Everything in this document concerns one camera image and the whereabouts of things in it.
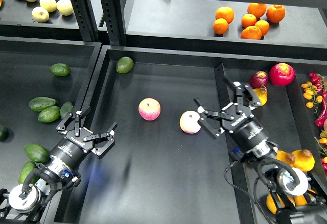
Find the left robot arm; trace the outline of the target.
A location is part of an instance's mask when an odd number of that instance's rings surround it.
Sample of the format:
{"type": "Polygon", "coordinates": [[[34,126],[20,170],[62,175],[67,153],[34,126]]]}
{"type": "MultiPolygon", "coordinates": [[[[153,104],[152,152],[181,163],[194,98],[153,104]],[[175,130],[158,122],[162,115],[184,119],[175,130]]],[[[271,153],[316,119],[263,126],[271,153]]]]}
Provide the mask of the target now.
{"type": "Polygon", "coordinates": [[[40,223],[48,203],[59,191],[70,190],[81,182],[80,164],[93,153],[102,159],[114,146],[113,123],[100,134],[83,127],[81,121],[90,112],[90,107],[75,114],[68,113],[57,125],[63,138],[50,151],[49,159],[38,163],[22,184],[11,191],[1,189],[1,221],[11,223],[40,223]]]}

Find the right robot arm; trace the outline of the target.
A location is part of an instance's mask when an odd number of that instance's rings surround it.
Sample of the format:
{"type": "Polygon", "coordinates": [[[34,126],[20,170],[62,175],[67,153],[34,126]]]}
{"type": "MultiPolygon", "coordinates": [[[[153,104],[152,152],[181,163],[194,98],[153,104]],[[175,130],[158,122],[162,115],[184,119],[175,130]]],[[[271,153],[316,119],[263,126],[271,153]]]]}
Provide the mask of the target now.
{"type": "Polygon", "coordinates": [[[214,138],[227,132],[236,148],[229,153],[232,161],[224,173],[238,163],[249,163],[257,173],[254,187],[262,182],[276,207],[269,223],[326,223],[326,190],[310,174],[278,160],[276,143],[269,140],[264,127],[253,115],[261,101],[247,83],[225,82],[234,90],[234,99],[220,111],[211,111],[195,98],[199,125],[214,138]]]}

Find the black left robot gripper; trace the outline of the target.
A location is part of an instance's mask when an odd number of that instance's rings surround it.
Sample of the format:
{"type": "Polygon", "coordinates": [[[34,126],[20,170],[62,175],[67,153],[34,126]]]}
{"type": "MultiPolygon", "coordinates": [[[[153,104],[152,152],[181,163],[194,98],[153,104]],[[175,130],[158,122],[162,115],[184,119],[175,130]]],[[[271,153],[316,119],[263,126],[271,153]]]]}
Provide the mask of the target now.
{"type": "Polygon", "coordinates": [[[95,154],[97,159],[102,159],[113,148],[115,145],[114,131],[118,124],[114,122],[106,132],[93,134],[89,129],[81,128],[81,120],[89,112],[90,106],[87,106],[85,110],[78,110],[75,114],[67,113],[57,125],[57,132],[65,137],[51,150],[52,160],[59,160],[68,168],[77,170],[89,153],[95,154]],[[72,122],[74,128],[68,131],[67,127],[72,122]]]}

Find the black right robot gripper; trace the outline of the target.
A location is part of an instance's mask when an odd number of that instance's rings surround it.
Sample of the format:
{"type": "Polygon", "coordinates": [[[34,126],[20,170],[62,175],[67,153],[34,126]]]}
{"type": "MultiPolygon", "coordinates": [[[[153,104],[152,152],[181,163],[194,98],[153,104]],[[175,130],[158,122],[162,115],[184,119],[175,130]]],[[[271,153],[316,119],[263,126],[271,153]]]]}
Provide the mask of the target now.
{"type": "Polygon", "coordinates": [[[196,112],[200,116],[198,124],[213,138],[219,138],[225,130],[228,131],[243,153],[270,153],[267,144],[269,136],[252,114],[253,109],[262,105],[261,100],[248,83],[232,81],[228,77],[225,77],[224,81],[234,92],[233,103],[216,112],[208,110],[204,103],[195,97],[196,112]]]}

